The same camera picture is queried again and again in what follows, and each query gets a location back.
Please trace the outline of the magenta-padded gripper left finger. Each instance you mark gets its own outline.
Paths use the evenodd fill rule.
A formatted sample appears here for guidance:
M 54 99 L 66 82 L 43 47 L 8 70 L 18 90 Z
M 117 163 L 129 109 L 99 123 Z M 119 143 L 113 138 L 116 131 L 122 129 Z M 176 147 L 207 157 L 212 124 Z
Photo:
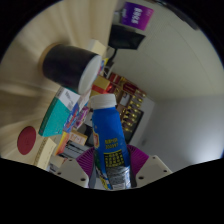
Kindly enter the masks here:
M 56 175 L 83 188 L 93 189 L 96 183 L 94 148 L 86 150 L 76 159 L 67 159 Z

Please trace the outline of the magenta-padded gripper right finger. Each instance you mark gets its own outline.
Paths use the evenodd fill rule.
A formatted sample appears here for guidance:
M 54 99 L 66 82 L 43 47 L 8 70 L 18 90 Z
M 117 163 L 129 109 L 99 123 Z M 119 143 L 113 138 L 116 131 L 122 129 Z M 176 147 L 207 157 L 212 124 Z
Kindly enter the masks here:
M 131 187 L 140 188 L 157 181 L 172 171 L 157 156 L 148 156 L 135 146 L 127 146 L 131 165 Z

